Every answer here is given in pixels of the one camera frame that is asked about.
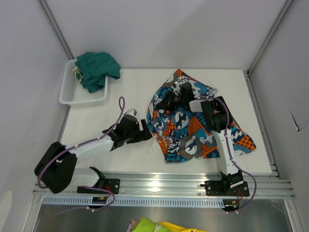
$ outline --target white panel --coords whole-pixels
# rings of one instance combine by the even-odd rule
[[[48,0],[75,56],[123,68],[248,69],[285,0]]]
[[[57,140],[66,111],[58,102],[66,57],[36,1],[2,0],[0,31],[0,197],[13,192],[2,231],[17,232],[33,170]]]
[[[183,70],[202,83],[218,89],[231,114],[242,129],[255,141],[257,150],[236,157],[238,165],[253,174],[270,175],[265,146],[255,117],[242,70]],[[118,98],[126,99],[126,110],[135,108],[138,118],[146,117],[148,105],[160,86],[175,72],[169,69],[123,69],[119,80],[109,80],[109,94],[103,106],[71,108],[62,137],[63,144],[72,144],[96,137],[109,128],[120,114]],[[152,140],[124,145],[112,152],[85,160],[78,167],[95,166],[110,172],[208,173],[220,171],[219,159],[192,159],[184,163],[166,164],[158,144],[149,155]]]
[[[276,162],[292,181],[304,217],[309,208],[308,11],[309,1],[296,1],[252,77]]]

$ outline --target gray floor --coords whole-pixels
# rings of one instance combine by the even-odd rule
[[[238,215],[222,214],[221,209],[115,206],[95,213],[78,209],[48,217],[69,207],[43,205],[34,231],[126,232],[132,218],[147,217],[207,232],[292,232],[282,200],[255,200]]]

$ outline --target drawstring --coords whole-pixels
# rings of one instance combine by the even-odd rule
[[[148,155],[151,155],[153,153],[153,151],[154,151],[154,149],[153,149],[154,144],[155,143],[160,143],[160,142],[161,141],[157,141],[157,136],[153,135],[153,142],[152,142],[152,144],[151,144],[151,146],[150,146],[150,148],[148,150]]]
[[[82,76],[82,74],[79,72],[77,66],[72,70],[72,73],[75,74],[75,79],[76,79],[76,81],[77,81],[78,83],[81,83],[83,76]]]

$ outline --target white table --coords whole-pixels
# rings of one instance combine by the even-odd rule
[[[120,109],[118,99],[124,96],[125,110],[135,108],[138,118],[146,116],[147,107],[158,88],[175,72],[174,69],[124,69],[121,79],[109,80],[108,96],[103,106],[71,108],[62,136],[62,144],[77,143],[95,137],[115,123]],[[269,175],[266,149],[242,70],[183,70],[202,83],[218,89],[242,129],[255,141],[257,150],[237,157],[244,170],[255,175]],[[158,143],[148,154],[153,140],[124,145],[112,152],[85,160],[78,167],[95,166],[105,172],[213,174],[220,171],[218,158],[192,159],[184,163],[166,164]]]

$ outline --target yellow cloth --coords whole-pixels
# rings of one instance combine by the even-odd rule
[[[161,222],[158,222],[157,224],[166,227],[167,229],[170,230],[170,232],[206,232],[206,231],[200,231],[197,229],[186,229],[184,227],[174,225],[167,221],[161,221]]]

